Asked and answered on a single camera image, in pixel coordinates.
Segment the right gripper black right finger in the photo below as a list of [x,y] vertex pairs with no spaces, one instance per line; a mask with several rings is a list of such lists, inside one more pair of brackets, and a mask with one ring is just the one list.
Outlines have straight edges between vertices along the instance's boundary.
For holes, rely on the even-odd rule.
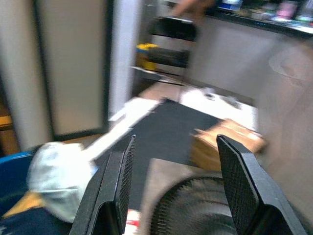
[[241,143],[217,135],[224,190],[239,235],[304,235],[284,193]]

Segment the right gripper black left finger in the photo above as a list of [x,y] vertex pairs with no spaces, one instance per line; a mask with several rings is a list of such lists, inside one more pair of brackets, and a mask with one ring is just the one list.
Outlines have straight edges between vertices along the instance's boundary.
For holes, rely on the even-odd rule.
[[113,151],[88,183],[72,224],[71,235],[122,235],[132,185],[136,136],[122,151]]

